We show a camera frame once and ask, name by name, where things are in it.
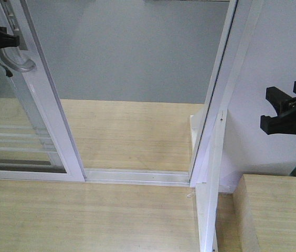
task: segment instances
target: glass panel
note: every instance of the glass panel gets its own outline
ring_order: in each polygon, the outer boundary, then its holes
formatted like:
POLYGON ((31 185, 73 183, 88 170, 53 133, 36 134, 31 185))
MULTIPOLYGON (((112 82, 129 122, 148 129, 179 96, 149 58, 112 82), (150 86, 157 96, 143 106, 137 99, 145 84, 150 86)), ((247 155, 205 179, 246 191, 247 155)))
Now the glass panel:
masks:
POLYGON ((0 170, 65 172, 23 76, 0 69, 0 170))

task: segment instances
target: gray wall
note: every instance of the gray wall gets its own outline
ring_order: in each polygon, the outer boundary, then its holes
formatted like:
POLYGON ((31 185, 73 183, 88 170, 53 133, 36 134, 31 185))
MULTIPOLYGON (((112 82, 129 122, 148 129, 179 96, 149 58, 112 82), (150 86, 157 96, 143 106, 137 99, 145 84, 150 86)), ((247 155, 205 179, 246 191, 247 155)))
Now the gray wall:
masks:
POLYGON ((204 102, 227 2, 27 2, 60 98, 204 102))

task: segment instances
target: sliding door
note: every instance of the sliding door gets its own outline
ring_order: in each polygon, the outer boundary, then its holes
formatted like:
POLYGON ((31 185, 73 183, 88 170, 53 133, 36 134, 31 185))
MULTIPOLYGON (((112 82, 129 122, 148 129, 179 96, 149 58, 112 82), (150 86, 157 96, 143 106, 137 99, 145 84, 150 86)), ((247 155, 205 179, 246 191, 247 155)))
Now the sliding door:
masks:
POLYGON ((0 49, 0 179, 84 181, 26 6, 0 1, 0 26, 20 41, 0 49), (5 76, 2 66, 13 76, 5 76))

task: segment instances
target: door handle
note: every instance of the door handle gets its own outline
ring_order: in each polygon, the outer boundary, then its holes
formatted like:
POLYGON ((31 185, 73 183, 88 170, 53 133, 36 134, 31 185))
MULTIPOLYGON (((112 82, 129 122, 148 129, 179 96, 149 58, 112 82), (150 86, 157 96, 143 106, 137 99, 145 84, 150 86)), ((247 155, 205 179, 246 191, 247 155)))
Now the door handle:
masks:
MULTIPOLYGON (((7 13, 4 12, 1 14, 1 16, 4 16, 4 20, 6 21, 4 25, 7 27, 11 26, 7 18, 7 13)), ((14 55, 15 59, 18 59, 20 62, 22 62, 17 63, 15 60, 11 59, 11 57, 7 54, 5 48, 0 49, 0 59, 4 64, 9 66, 10 68, 18 72, 29 72, 36 67, 35 62, 31 59, 24 59, 21 57, 18 48, 9 48, 9 50, 11 51, 12 55, 14 55)))

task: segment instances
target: light wood surface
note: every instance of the light wood surface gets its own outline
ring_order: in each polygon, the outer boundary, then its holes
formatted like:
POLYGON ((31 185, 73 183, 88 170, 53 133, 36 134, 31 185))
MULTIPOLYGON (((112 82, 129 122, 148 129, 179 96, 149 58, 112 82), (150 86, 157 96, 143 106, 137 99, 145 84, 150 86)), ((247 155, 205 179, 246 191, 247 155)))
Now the light wood surface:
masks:
POLYGON ((0 251, 199 251, 187 187, 0 180, 0 251))
POLYGON ((188 171, 202 104, 61 100, 85 168, 188 171))
MULTIPOLYGON (((8 126, 26 126, 31 129, 0 129, 0 133, 15 133, 15 134, 36 134, 32 125, 29 122, 28 116, 16 98, 0 98, 0 125, 8 126)), ((2 137, 0 139, 23 139, 23 138, 9 138, 2 137)), ((39 141, 30 139, 23 139, 29 143, 0 143, 0 147, 14 147, 14 148, 34 148, 41 149, 42 145, 39 141)), ((27 153, 27 152, 10 152, 0 151, 0 159, 7 160, 35 160, 35 161, 49 161, 46 153, 27 153)))
POLYGON ((232 194, 219 194, 216 220, 219 252, 241 252, 232 194))
POLYGON ((245 174, 234 201, 243 252, 296 251, 296 177, 245 174))

